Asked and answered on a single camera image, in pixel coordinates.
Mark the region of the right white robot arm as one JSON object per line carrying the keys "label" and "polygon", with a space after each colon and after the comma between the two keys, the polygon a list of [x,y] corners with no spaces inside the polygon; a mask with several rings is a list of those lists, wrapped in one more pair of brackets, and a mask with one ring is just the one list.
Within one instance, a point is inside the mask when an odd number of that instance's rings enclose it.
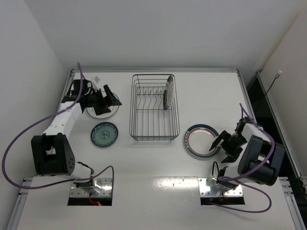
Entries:
{"label": "right white robot arm", "polygon": [[226,158],[222,163],[234,163],[240,159],[237,166],[225,166],[218,170],[216,184],[221,189],[235,189],[243,183],[272,186],[277,181],[285,147],[276,143],[248,117],[239,120],[233,134],[225,130],[221,132],[210,149],[214,147],[225,151]]}

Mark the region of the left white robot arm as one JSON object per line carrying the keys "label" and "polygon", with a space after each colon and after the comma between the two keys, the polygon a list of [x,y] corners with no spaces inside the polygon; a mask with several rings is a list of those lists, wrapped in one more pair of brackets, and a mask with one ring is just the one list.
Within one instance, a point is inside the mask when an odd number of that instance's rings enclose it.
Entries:
{"label": "left white robot arm", "polygon": [[77,188],[90,195],[102,191],[102,181],[94,170],[77,161],[69,143],[69,135],[77,119],[87,108],[96,115],[111,113],[112,107],[122,105],[108,85],[98,88],[99,79],[86,80],[84,76],[73,80],[60,102],[59,111],[50,126],[31,139],[35,171],[41,176],[61,176],[70,179]]}

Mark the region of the teal blue floral plate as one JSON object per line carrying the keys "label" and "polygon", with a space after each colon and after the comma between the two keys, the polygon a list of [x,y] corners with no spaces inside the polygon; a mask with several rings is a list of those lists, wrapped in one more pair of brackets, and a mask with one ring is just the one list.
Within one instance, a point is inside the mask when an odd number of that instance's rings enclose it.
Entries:
{"label": "teal blue floral plate", "polygon": [[118,138],[118,128],[110,122],[97,124],[90,134],[91,142],[100,148],[111,146]]}

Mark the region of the clear glass patterned plate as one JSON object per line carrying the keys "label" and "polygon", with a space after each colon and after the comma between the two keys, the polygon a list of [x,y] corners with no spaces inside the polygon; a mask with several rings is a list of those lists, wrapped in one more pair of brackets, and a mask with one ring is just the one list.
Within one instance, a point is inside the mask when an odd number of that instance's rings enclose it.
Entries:
{"label": "clear glass patterned plate", "polygon": [[[100,91],[100,92],[102,93],[103,97],[106,96],[105,91]],[[107,119],[108,117],[113,116],[118,111],[120,106],[108,106],[107,103],[106,103],[106,107],[108,107],[111,110],[110,113],[103,114],[103,115],[96,115],[95,112],[94,112],[94,108],[93,107],[86,108],[86,112],[88,113],[88,115],[90,117],[93,117],[93,118],[96,118],[96,119]]]}

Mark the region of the metal wire dish rack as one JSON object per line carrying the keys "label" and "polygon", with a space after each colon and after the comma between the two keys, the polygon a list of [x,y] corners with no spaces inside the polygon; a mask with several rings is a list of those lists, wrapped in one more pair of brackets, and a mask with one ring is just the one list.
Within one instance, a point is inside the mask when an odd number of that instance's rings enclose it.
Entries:
{"label": "metal wire dish rack", "polygon": [[164,110],[167,78],[174,74],[135,74],[130,96],[129,134],[137,142],[171,142],[180,134],[176,78],[171,107]]}

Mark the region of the white plate green rim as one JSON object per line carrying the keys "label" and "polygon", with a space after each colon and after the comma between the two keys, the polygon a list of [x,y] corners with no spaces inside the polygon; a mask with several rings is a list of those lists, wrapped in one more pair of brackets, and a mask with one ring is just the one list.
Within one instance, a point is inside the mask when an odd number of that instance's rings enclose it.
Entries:
{"label": "white plate green rim", "polygon": [[173,75],[170,75],[166,80],[163,94],[163,107],[165,111],[171,107],[172,101],[174,99],[174,87],[175,78]]}
{"label": "white plate green rim", "polygon": [[208,160],[215,157],[221,150],[217,146],[211,150],[213,141],[219,133],[211,126],[196,124],[187,129],[184,135],[184,145],[186,150],[194,157]]}

